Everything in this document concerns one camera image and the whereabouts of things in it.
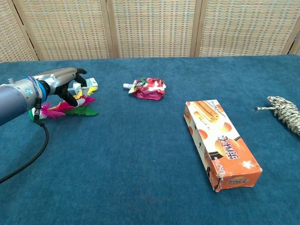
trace orange box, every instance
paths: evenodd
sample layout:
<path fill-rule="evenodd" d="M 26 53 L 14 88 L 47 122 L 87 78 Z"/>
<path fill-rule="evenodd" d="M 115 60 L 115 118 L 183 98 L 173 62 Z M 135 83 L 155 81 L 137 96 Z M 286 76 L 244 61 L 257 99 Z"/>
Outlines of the orange box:
<path fill-rule="evenodd" d="M 255 185 L 263 170 L 217 100 L 186 102 L 184 118 L 216 192 Z"/>

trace wooden frame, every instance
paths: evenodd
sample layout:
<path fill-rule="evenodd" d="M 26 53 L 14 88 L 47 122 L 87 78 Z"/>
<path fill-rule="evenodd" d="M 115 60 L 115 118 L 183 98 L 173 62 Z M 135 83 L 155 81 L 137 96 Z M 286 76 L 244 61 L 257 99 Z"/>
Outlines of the wooden frame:
<path fill-rule="evenodd" d="M 200 18 L 199 18 L 199 26 L 198 26 L 198 32 L 197 32 L 197 42 L 195 46 L 195 56 L 200 55 L 200 47 L 201 47 L 201 39 L 202 39 L 202 33 L 203 33 L 203 25 L 205 20 L 205 12 L 207 7 L 208 0 L 202 0 L 201 4 L 201 11 L 200 11 Z"/>
<path fill-rule="evenodd" d="M 29 36 L 29 38 L 30 38 L 30 40 L 32 42 L 32 45 L 33 45 L 33 47 L 35 49 L 37 57 L 39 58 L 39 60 L 44 60 L 43 54 L 42 54 L 42 52 L 41 52 L 41 50 L 40 50 L 40 48 L 38 46 L 38 43 L 36 42 L 36 40 L 35 40 L 35 38 L 33 36 L 33 33 L 31 31 L 31 29 L 30 29 L 30 25 L 27 22 L 26 16 L 24 15 L 24 12 L 22 10 L 22 7 L 20 6 L 19 1 L 18 0 L 12 0 L 12 1 L 14 2 L 16 9 L 18 10 L 20 18 L 21 18 L 21 20 L 22 20 L 22 22 L 24 24 L 24 28 L 25 28 L 25 30 L 26 30 L 26 32 L 27 32 L 27 34 L 28 34 L 28 36 Z"/>
<path fill-rule="evenodd" d="M 22 24 L 22 21 L 21 21 L 19 15 L 18 15 L 18 12 L 16 11 L 16 9 L 14 7 L 14 3 L 12 2 L 12 0 L 7 0 L 7 3 L 8 3 L 8 5 L 9 5 L 9 7 L 10 7 L 10 9 L 11 9 L 11 11 L 12 11 L 14 17 L 15 17 L 16 23 L 20 27 L 21 33 L 24 36 L 25 42 L 26 42 L 26 44 L 27 44 L 27 46 L 28 46 L 28 48 L 30 50 L 30 53 L 31 53 L 33 59 L 34 60 L 38 60 L 37 54 L 36 54 L 36 52 L 35 52 L 32 44 L 31 44 L 31 42 L 29 40 L 29 37 L 28 37 L 28 35 L 26 33 L 26 29 L 25 29 L 24 25 Z"/>
<path fill-rule="evenodd" d="M 103 23 L 104 23 L 105 36 L 106 36 L 109 56 L 110 58 L 115 58 L 106 0 L 100 0 L 100 5 L 101 5 L 102 16 L 103 16 Z"/>
<path fill-rule="evenodd" d="M 111 40 L 112 40 L 114 56 L 115 58 L 119 58 L 120 54 L 119 54 L 118 39 L 117 39 L 117 29 L 116 29 L 116 23 L 114 21 L 114 16 L 113 16 L 113 2 L 111 0 L 107 0 L 106 4 L 107 4 L 108 20 L 109 20 L 109 27 L 111 32 Z"/>
<path fill-rule="evenodd" d="M 295 23 L 295 26 L 294 26 L 288 40 L 286 41 L 285 47 L 283 48 L 281 54 L 287 54 L 288 53 L 288 51 L 290 50 L 290 47 L 292 46 L 293 41 L 296 38 L 299 31 L 300 31 L 300 16 L 298 17 L 298 20 Z M 296 43 L 294 43 L 294 45 L 297 45 L 297 44 L 299 45 L 299 38 L 298 38 L 297 41 L 298 41 L 298 43 L 296 42 Z M 295 48 L 291 48 L 291 54 L 292 54 L 292 50 L 296 51 L 296 49 L 297 49 L 296 46 L 295 46 Z"/>
<path fill-rule="evenodd" d="M 190 54 L 189 54 L 190 57 L 196 56 L 196 44 L 197 44 L 197 36 L 198 36 L 202 1 L 203 0 L 196 0 L 195 18 L 194 18 L 194 25 L 193 25 L 192 40 L 191 40 L 191 50 L 190 50 Z"/>
<path fill-rule="evenodd" d="M 300 37 L 298 36 L 296 42 L 293 44 L 289 54 L 295 54 L 297 49 L 300 47 Z"/>

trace pink pouch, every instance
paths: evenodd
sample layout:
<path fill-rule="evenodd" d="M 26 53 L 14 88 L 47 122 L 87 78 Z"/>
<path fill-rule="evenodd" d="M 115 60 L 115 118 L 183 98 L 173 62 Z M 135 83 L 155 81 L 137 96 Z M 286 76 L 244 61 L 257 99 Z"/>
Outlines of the pink pouch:
<path fill-rule="evenodd" d="M 124 88 L 129 89 L 129 94 L 133 93 L 137 98 L 160 100 L 165 94 L 165 81 L 159 78 L 145 78 L 135 80 L 133 84 L 125 83 Z"/>

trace rope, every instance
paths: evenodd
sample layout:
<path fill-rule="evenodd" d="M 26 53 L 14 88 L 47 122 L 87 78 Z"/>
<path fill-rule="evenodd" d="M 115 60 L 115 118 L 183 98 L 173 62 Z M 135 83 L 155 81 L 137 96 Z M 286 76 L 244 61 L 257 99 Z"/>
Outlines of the rope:
<path fill-rule="evenodd" d="M 287 124 L 291 131 L 300 135 L 300 112 L 296 105 L 279 96 L 269 96 L 268 101 L 272 107 L 256 107 L 254 110 L 274 110 L 274 115 L 278 116 L 279 120 Z"/>

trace white spout cap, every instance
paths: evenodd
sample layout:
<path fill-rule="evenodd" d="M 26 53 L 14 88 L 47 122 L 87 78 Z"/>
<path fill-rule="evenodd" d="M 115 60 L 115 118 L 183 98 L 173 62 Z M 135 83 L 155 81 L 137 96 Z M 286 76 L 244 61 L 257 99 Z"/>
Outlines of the white spout cap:
<path fill-rule="evenodd" d="M 123 84 L 123 88 L 130 89 L 131 87 L 132 87 L 132 84 L 129 84 L 129 83 L 124 83 Z"/>

